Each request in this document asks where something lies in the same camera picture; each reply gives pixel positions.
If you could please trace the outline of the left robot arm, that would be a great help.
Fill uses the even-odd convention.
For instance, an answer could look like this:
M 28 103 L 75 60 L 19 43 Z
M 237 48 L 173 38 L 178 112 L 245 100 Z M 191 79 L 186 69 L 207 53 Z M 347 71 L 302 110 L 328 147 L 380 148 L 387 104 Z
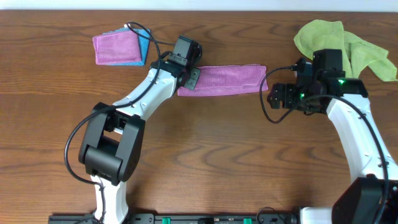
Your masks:
M 139 162 L 146 121 L 180 87 L 195 88 L 201 55 L 198 42 L 179 36 L 173 51 L 153 62 L 130 94 L 111 106 L 98 103 L 93 108 L 78 159 L 97 184 L 96 223 L 122 223 L 126 218 L 126 182 Z

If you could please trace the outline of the purple microfiber cloth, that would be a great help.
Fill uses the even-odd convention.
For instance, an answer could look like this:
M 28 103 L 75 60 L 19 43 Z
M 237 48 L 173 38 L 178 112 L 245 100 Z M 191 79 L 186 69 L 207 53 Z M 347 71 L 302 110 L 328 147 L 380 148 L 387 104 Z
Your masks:
M 228 96 L 259 91 L 267 67 L 259 64 L 199 67 L 194 90 L 179 88 L 178 96 Z

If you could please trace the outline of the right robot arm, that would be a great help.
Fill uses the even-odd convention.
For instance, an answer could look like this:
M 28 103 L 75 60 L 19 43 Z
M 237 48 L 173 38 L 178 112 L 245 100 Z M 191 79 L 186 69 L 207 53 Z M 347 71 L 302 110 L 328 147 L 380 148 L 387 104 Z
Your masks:
M 289 66 L 293 84 L 276 83 L 262 104 L 305 114 L 325 114 L 333 123 L 349 165 L 351 184 L 331 208 L 303 207 L 298 223 L 397 223 L 397 163 L 374 122 L 368 92 L 347 78 L 340 49 L 313 53 Z

